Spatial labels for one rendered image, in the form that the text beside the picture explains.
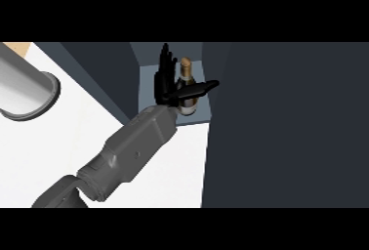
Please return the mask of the dark grey cabinet door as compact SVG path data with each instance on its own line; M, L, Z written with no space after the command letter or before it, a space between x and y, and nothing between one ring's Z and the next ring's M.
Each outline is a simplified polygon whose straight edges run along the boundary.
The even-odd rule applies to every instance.
M369 43L232 45L203 204L369 207Z

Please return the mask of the tan wooden panel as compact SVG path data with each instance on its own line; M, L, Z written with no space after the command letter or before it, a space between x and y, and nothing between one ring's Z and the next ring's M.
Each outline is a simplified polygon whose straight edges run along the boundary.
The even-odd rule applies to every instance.
M27 56L31 47L31 42L6 42L5 45L23 58Z

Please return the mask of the dark wine bottle gold neck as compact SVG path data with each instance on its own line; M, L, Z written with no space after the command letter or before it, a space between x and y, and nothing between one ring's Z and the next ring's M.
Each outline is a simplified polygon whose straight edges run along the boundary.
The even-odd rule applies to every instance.
M181 75L176 82L176 88L182 89L185 86L195 84L192 74L192 61L188 57L181 60ZM195 113L198 108L198 98L179 102L179 112L182 115L189 116Z

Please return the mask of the dark grey cabinet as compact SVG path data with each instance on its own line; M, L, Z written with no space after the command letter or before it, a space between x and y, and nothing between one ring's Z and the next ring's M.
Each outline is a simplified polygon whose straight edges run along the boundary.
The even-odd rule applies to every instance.
M163 42L36 42L121 124L154 100Z

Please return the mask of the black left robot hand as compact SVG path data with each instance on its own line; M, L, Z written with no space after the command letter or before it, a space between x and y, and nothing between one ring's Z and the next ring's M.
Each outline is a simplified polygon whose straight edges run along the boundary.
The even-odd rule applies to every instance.
M154 75L154 99L155 103L179 107L182 101L203 97L219 86L219 81L195 83L176 89L175 72L178 59L169 51L169 44L163 45L158 61L158 72Z

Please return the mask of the pale grey cylinder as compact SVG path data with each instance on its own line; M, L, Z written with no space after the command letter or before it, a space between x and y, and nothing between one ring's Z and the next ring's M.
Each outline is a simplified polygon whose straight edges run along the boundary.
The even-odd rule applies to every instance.
M0 113L28 121L51 110L61 95L61 81L40 71L5 43L0 43Z

